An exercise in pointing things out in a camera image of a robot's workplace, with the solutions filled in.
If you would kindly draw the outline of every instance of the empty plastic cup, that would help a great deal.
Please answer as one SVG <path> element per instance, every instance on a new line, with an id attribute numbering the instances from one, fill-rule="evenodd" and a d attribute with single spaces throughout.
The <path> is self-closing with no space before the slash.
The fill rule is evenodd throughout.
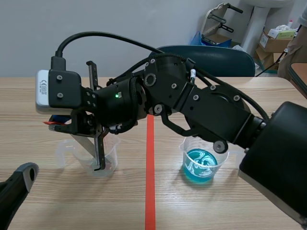
<path id="1" fill-rule="evenodd" d="M 115 135 L 109 134 L 104 138 L 106 168 L 94 171 L 97 167 L 96 159 L 74 139 L 64 140 L 58 144 L 56 150 L 58 166 L 64 168 L 66 165 L 65 154 L 72 154 L 88 174 L 98 177 L 109 176 L 118 164 L 117 145 L 119 143 L 120 139 Z"/>
<path id="2" fill-rule="evenodd" d="M 184 173 L 190 180 L 198 183 L 211 180 L 229 155 L 229 152 L 216 153 L 213 143 L 201 138 L 187 137 L 179 148 L 183 151 Z"/>

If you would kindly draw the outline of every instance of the blue chair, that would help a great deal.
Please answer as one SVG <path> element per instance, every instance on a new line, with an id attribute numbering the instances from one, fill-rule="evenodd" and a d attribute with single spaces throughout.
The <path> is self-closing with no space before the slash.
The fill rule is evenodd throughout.
<path id="1" fill-rule="evenodd" d="M 254 77 L 253 58 L 240 50 L 214 46 L 164 46 L 165 53 L 191 58 L 196 65 L 216 77 Z"/>

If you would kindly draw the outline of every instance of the label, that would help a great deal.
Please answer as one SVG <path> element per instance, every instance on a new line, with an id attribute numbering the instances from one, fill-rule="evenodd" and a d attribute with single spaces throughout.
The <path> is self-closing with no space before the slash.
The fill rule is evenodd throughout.
<path id="1" fill-rule="evenodd" d="M 268 40 L 269 38 L 265 34 L 262 34 L 261 39 L 260 39 L 260 45 L 262 45 L 262 47 L 265 48 Z"/>

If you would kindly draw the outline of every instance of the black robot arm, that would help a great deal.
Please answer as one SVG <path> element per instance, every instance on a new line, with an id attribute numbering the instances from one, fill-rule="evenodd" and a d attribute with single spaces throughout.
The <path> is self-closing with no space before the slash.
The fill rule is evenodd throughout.
<path id="1" fill-rule="evenodd" d="M 164 125 L 182 136 L 212 142 L 218 153 L 227 151 L 228 142 L 239 145 L 247 153 L 239 175 L 305 228 L 307 109 L 284 103 L 269 119 L 255 101 L 197 68 L 192 60 L 152 51 L 159 54 L 110 79 L 106 87 L 98 85 L 96 65 L 88 62 L 91 88 L 84 88 L 77 73 L 66 71 L 60 50 L 52 58 L 51 70 L 37 75 L 38 112 L 53 114 L 51 130 L 94 138 L 96 170 L 105 167 L 103 137 L 129 131 L 147 114 L 161 116 Z M 134 72 L 142 65 L 144 70 Z M 206 88 L 197 87 L 193 72 Z M 245 101 L 262 118 L 255 117 Z M 175 112 L 185 116 L 189 130 L 168 119 Z"/>

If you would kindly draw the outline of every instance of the table surface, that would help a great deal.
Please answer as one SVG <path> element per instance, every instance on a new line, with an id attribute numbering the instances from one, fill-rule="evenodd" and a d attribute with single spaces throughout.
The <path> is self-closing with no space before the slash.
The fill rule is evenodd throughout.
<path id="1" fill-rule="evenodd" d="M 100 78 L 104 85 L 106 78 Z M 307 100 L 280 78 L 223 78 L 268 114 L 284 101 Z M 88 79 L 83 79 L 88 86 Z M 58 169 L 54 152 L 69 135 L 48 131 L 49 116 L 35 112 L 34 78 L 0 78 L 0 181 L 25 162 L 40 171 L 10 230 L 143 230 L 145 222 L 146 119 L 119 135 L 118 167 L 109 178 L 87 175 L 73 157 Z M 184 117 L 171 119 L 185 125 Z M 158 230 L 299 230 L 291 218 L 237 176 L 234 156 L 212 182 L 199 186 L 182 176 L 183 137 L 155 117 L 155 200 Z"/>
<path id="2" fill-rule="evenodd" d="M 307 63 L 293 63 L 291 68 L 297 74 L 297 76 L 307 84 Z"/>

